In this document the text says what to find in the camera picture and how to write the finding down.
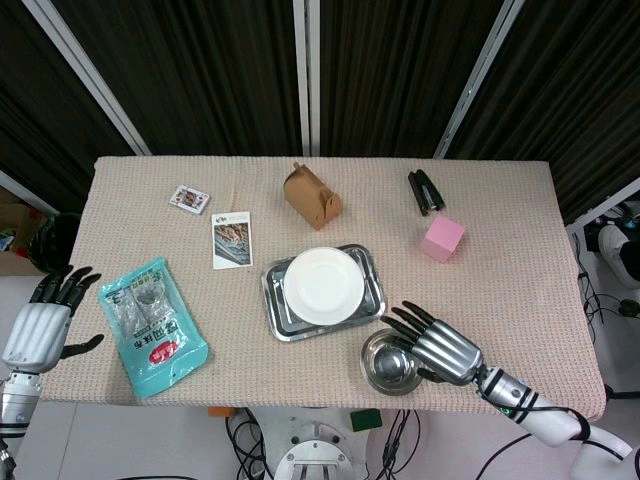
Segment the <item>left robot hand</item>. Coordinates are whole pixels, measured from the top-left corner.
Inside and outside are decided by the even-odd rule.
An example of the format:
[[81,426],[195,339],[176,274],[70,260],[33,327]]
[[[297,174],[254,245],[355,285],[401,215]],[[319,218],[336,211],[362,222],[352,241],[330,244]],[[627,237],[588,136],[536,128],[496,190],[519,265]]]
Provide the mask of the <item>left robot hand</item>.
[[10,371],[43,374],[59,361],[84,355],[100,345],[102,334],[84,343],[66,343],[79,305],[100,278],[90,266],[75,270],[67,265],[38,283],[29,301],[18,311],[1,356]]

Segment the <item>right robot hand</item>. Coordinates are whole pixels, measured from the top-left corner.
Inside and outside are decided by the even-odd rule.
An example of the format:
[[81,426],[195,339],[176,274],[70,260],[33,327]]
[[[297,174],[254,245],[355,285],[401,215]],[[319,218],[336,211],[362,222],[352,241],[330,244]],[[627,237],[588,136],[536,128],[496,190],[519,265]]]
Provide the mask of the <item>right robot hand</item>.
[[484,365],[480,348],[446,322],[404,300],[380,320],[394,331],[393,342],[420,362],[420,375],[433,383],[465,386]]

